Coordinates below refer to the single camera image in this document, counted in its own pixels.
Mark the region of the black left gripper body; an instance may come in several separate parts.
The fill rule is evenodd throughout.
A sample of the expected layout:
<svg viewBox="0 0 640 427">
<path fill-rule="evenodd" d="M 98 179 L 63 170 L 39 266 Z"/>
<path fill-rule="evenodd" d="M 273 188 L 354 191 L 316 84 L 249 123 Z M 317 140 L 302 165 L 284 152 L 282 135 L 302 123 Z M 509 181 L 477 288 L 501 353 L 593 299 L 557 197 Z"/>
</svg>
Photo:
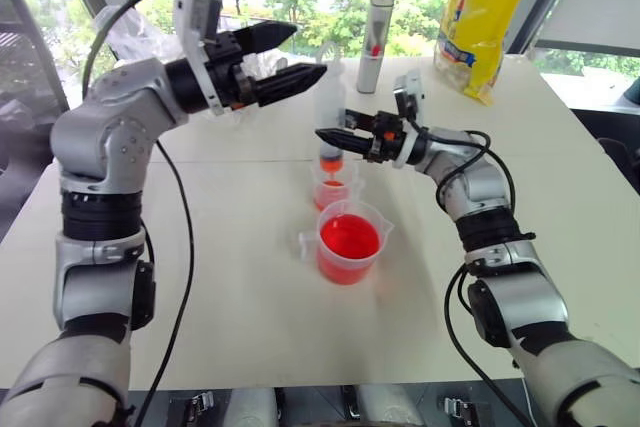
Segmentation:
<svg viewBox="0 0 640 427">
<path fill-rule="evenodd" d="M 256 80 L 241 66 L 254 47 L 252 30 L 224 31 L 205 40 L 206 69 L 223 107 L 238 110 L 258 103 Z"/>
</svg>

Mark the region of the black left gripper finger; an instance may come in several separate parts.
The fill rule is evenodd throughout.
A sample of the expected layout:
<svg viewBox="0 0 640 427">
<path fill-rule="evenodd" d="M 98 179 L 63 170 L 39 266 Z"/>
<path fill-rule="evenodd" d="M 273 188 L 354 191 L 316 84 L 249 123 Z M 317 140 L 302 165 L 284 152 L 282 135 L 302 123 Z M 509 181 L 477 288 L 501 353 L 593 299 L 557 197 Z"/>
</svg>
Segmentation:
<svg viewBox="0 0 640 427">
<path fill-rule="evenodd" d="M 324 64 L 298 63 L 275 75 L 250 81 L 250 104 L 264 107 L 296 96 L 314 86 L 326 73 Z"/>
<path fill-rule="evenodd" d="M 297 26 L 283 21 L 263 21 L 233 32 L 244 54 L 258 54 L 279 47 L 297 32 Z"/>
</svg>

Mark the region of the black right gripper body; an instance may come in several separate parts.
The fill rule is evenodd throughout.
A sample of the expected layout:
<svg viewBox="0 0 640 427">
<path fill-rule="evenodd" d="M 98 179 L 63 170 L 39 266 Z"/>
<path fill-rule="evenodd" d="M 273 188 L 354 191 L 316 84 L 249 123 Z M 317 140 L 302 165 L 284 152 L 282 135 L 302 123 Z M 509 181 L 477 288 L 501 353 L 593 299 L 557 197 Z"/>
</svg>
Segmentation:
<svg viewBox="0 0 640 427">
<path fill-rule="evenodd" d="M 379 111 L 373 116 L 370 132 L 372 138 L 366 160 L 375 163 L 395 161 L 406 139 L 403 119 L 397 114 Z"/>
</svg>

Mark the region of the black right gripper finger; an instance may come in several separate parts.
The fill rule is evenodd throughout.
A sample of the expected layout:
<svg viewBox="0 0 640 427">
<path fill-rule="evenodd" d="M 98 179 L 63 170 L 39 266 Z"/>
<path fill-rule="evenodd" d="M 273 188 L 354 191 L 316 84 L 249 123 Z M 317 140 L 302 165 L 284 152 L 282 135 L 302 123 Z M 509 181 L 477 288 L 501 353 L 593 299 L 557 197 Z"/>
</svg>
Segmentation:
<svg viewBox="0 0 640 427">
<path fill-rule="evenodd" d="M 357 136 L 340 128 L 316 129 L 315 134 L 325 143 L 340 150 L 366 156 L 370 151 L 372 140 Z"/>
<path fill-rule="evenodd" d="M 376 118 L 369 114 L 351 109 L 344 110 L 344 126 L 347 129 L 373 129 L 375 120 Z"/>
</svg>

